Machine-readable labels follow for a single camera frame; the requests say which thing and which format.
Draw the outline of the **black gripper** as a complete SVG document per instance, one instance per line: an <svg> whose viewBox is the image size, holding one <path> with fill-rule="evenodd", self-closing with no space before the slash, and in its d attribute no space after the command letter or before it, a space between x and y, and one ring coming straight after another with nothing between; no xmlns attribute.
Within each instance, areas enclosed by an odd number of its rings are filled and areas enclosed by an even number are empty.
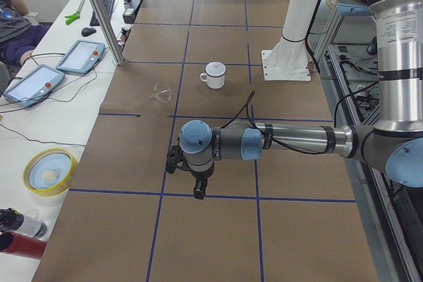
<svg viewBox="0 0 423 282"><path fill-rule="evenodd" d="M191 175L195 179L195 185L193 189L194 197L204 199L204 192L206 191L208 178L212 175L211 172L197 173L192 172Z"/></svg>

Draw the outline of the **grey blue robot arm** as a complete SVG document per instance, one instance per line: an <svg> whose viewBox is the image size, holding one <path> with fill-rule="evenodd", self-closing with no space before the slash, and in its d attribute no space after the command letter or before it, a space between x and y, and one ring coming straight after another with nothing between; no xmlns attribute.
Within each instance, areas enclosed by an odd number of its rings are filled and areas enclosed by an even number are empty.
<svg viewBox="0 0 423 282"><path fill-rule="evenodd" d="M166 169L191 173L196 198L205 197L215 161L256 160L267 149L336 153L404 186L422 186L422 0L339 0L339 5L365 7L375 16L378 121L371 126L299 127L233 118L216 128L189 121L167 154Z"/></svg>

